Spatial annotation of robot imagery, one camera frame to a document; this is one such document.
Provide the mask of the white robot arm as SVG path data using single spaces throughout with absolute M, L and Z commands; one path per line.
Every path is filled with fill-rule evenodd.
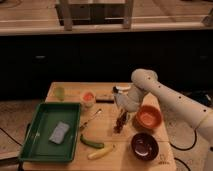
M 131 81 L 126 93 L 114 93 L 117 105 L 128 112 L 136 112 L 147 93 L 166 103 L 209 143 L 203 171 L 213 171 L 213 109 L 161 84 L 153 70 L 136 69 Z

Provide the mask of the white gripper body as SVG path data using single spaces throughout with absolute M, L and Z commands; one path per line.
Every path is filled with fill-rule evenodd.
M 136 112 L 146 94 L 145 90 L 136 87 L 134 84 L 114 87 L 114 98 L 117 106 L 128 112 Z

